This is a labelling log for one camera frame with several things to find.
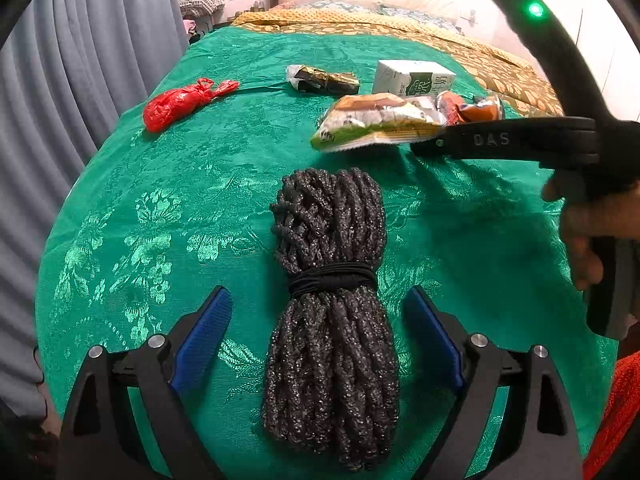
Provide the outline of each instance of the black rope bundle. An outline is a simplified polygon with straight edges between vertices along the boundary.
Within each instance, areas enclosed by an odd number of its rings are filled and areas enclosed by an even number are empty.
[[[386,244],[380,187],[357,168],[282,183],[271,230],[291,299],[271,335],[262,421],[279,439],[371,468],[398,421],[398,358],[374,273]]]

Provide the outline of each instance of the white box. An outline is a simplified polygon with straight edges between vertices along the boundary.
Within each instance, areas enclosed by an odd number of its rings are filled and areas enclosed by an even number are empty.
[[[378,62],[373,94],[389,92],[400,97],[433,95],[449,90],[456,75],[433,61],[385,59]]]

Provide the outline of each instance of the green led light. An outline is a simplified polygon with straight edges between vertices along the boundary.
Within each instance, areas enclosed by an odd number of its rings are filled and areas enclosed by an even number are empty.
[[[536,18],[542,18],[542,15],[545,13],[544,7],[538,2],[533,2],[529,6],[529,13]]]

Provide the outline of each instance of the hand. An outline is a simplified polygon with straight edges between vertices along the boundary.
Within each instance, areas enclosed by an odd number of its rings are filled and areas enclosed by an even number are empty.
[[[552,177],[542,190],[542,199],[562,198]],[[585,290],[602,280],[602,262],[591,250],[591,238],[613,236],[640,240],[640,182],[622,193],[589,203],[565,205],[560,219],[560,238],[566,245],[575,288]]]

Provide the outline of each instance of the blue gripper pad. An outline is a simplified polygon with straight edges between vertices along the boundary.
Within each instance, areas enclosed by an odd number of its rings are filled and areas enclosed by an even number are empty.
[[[178,394],[183,394],[198,385],[212,357],[218,353],[218,346],[231,320],[233,301],[226,288],[209,298],[209,304],[200,319],[185,338],[175,354],[174,376],[171,386]]]
[[[414,336],[430,378],[458,393],[465,385],[463,357],[436,316],[437,309],[420,286],[412,287],[402,302],[408,329]]]

